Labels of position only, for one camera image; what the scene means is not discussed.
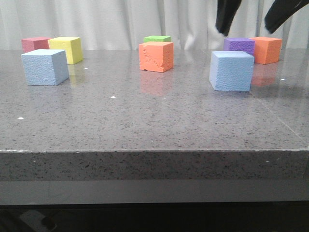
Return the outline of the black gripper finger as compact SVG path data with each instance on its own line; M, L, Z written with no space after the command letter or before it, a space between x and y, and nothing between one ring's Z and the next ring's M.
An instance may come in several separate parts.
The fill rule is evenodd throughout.
M272 34L309 0L275 0L265 16L265 28Z
M219 33L227 36L241 0L217 0L215 26Z

